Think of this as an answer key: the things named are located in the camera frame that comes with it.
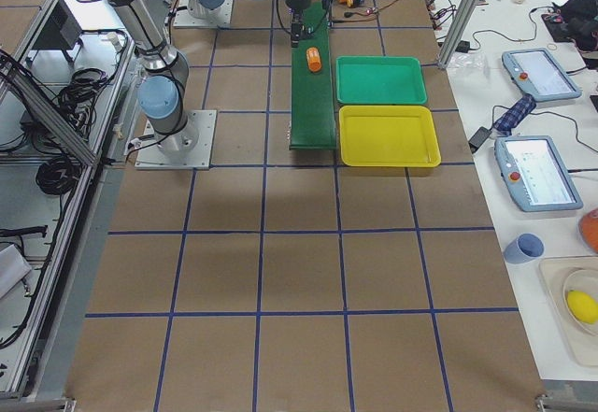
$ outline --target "white plate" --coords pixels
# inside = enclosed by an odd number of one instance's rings
[[[575,323],[586,333],[598,335],[598,321],[593,324],[585,323],[576,319],[567,305],[567,293],[569,291],[582,291],[598,302],[598,270],[579,269],[567,277],[562,284],[562,298],[567,312]]]

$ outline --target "yellow lemon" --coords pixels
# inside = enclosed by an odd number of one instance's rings
[[[579,321],[593,324],[598,320],[598,303],[585,292],[569,291],[567,305]]]

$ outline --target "aluminum rail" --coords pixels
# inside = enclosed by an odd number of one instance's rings
[[[457,9],[457,15],[448,29],[447,37],[445,38],[440,53],[438,54],[438,67],[446,69],[450,62],[453,52],[457,49],[457,45],[461,41],[463,31],[469,22],[474,9],[476,8],[478,0],[461,0]]]
[[[5,70],[8,78],[21,90],[35,118],[82,164],[95,166],[98,155],[92,152],[87,142],[66,122],[56,110],[56,106],[41,94],[34,82],[12,67],[12,63],[4,57],[0,57],[0,69]]]

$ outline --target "touchscreen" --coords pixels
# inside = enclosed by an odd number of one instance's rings
[[[521,180],[530,196],[530,205],[575,202],[546,140],[506,141],[505,145],[517,163]]]
[[[528,74],[528,80],[541,95],[564,94],[574,92],[547,55],[540,51],[517,52],[512,54],[520,69]]]

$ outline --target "mounting plate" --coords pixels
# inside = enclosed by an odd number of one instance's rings
[[[187,9],[180,10],[177,12],[177,16],[172,24],[175,28],[179,29],[230,29],[231,17],[233,15],[233,1],[234,0],[224,0],[224,4],[222,4],[220,9],[213,16],[205,19],[195,18]],[[189,0],[180,0],[178,5],[186,7],[189,5]]]
[[[199,138],[197,144],[181,161],[173,162],[163,154],[158,146],[151,146],[155,140],[144,141],[145,149],[138,152],[135,168],[142,170],[169,170],[169,169],[209,169],[212,156],[212,143],[216,128],[216,110],[191,110],[190,121],[197,127]],[[153,127],[146,123],[145,135],[153,135]]]

